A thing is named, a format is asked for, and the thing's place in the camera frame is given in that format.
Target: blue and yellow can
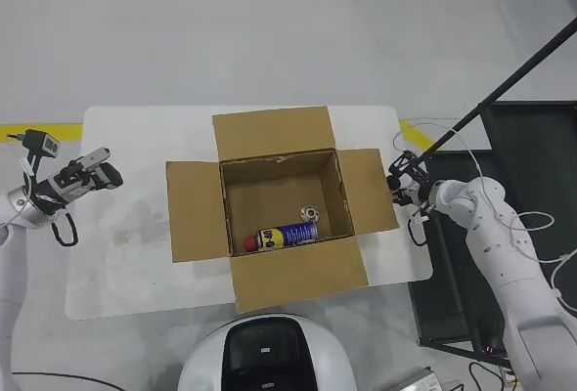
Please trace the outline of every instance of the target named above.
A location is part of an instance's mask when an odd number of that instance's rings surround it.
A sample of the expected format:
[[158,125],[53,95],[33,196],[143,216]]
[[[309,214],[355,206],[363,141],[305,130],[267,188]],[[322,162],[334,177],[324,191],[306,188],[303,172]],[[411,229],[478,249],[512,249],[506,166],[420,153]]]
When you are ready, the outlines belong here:
[[291,224],[288,226],[266,228],[256,232],[251,239],[245,240],[245,250],[281,248],[315,241],[319,237],[317,226],[313,222]]

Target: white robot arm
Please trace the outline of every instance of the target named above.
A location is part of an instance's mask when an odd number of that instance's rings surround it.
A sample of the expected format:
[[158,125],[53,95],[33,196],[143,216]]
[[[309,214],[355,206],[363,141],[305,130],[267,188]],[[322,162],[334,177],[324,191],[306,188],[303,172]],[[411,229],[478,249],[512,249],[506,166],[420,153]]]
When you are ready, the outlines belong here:
[[[33,171],[40,156],[55,157],[60,147],[44,132],[27,131],[18,137],[30,150]],[[36,172],[26,174],[25,186],[0,196],[0,391],[19,390],[11,372],[11,336],[25,297],[26,229],[52,224],[58,210],[88,192],[120,186],[118,172],[104,163],[109,156],[107,149],[98,149],[38,183]]]
[[[504,201],[504,187],[486,177],[432,183],[420,167],[412,167],[413,156],[404,152],[391,165],[389,188],[398,203],[437,210],[467,230],[468,250],[504,315],[504,345],[523,387],[577,390],[577,319],[560,304],[558,292],[534,261],[532,239]],[[401,186],[402,174],[413,178],[411,186]]]

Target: white table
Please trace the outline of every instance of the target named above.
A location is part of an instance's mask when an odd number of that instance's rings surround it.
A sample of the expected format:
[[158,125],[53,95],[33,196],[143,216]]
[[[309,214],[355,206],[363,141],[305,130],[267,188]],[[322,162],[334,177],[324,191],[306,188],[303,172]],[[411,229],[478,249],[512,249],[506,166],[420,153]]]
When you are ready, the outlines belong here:
[[[80,242],[69,261],[68,317],[85,320],[235,301],[228,258],[171,262],[164,162],[217,161],[212,115],[259,109],[276,108],[86,111],[81,153],[110,148],[109,162],[121,172],[124,184],[87,195],[74,206]],[[399,155],[392,147],[399,132],[394,109],[330,107],[330,116],[340,150],[379,148],[385,168]],[[431,276],[427,250],[412,246],[405,229],[412,210],[396,206],[400,229],[359,238],[369,285]]]

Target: black pole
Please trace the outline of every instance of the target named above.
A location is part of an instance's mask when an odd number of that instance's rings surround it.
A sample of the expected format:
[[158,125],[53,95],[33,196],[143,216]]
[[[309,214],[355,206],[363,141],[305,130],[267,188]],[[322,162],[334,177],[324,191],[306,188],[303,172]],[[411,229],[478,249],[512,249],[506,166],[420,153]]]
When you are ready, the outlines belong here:
[[512,369],[512,364],[507,359],[502,359],[495,356],[489,356],[487,354],[475,353],[465,349],[455,348],[453,346],[442,345],[440,343],[434,343],[430,341],[420,340],[420,346],[440,350],[441,352],[450,353],[456,356],[465,357],[470,360],[476,360],[482,363],[490,364],[492,366],[503,367]]
[[447,143],[452,137],[456,135],[458,131],[463,129],[467,124],[476,118],[480,111],[492,105],[497,101],[502,95],[504,95],[514,84],[521,80],[526,74],[530,72],[536,65],[540,64],[544,59],[546,59],[551,53],[553,53],[560,45],[566,42],[573,34],[577,32],[577,17],[571,23],[569,23],[565,28],[563,28],[550,42],[548,42],[541,50],[536,52],[534,56],[530,58],[525,64],[523,64],[519,69],[517,69],[505,82],[502,83],[495,91],[489,94],[485,100],[480,102],[479,105],[473,110],[471,110],[463,119],[458,121],[456,125],[452,127],[452,130],[445,133],[440,139],[438,139],[427,151],[425,151],[421,156],[418,157],[417,164],[424,162],[433,153],[436,152],[443,144]]

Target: open cardboard box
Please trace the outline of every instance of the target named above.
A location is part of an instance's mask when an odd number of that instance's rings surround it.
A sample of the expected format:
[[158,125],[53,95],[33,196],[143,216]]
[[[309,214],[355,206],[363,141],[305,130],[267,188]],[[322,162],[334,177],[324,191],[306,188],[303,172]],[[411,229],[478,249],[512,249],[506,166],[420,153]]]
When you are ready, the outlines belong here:
[[[239,312],[368,285],[357,236],[399,227],[379,150],[336,150],[327,108],[213,124],[218,162],[166,163],[173,261],[229,256]],[[256,231],[301,222],[304,205],[320,212],[316,242],[245,252]]]

